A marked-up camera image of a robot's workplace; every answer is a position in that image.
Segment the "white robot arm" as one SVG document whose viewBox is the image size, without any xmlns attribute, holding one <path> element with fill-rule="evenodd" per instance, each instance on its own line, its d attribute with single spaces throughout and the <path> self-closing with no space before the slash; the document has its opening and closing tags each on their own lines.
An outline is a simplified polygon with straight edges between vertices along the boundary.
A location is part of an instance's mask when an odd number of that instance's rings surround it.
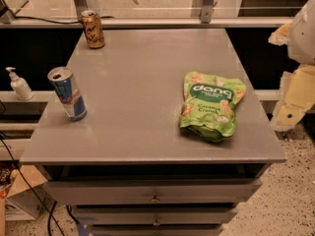
<svg viewBox="0 0 315 236">
<path fill-rule="evenodd" d="M 281 77 L 279 101 L 271 126 L 277 132 L 293 129 L 315 105 L 315 0 L 308 0 L 291 23 L 274 31 L 268 41 L 286 45 L 288 57 L 299 63 Z"/>
</svg>

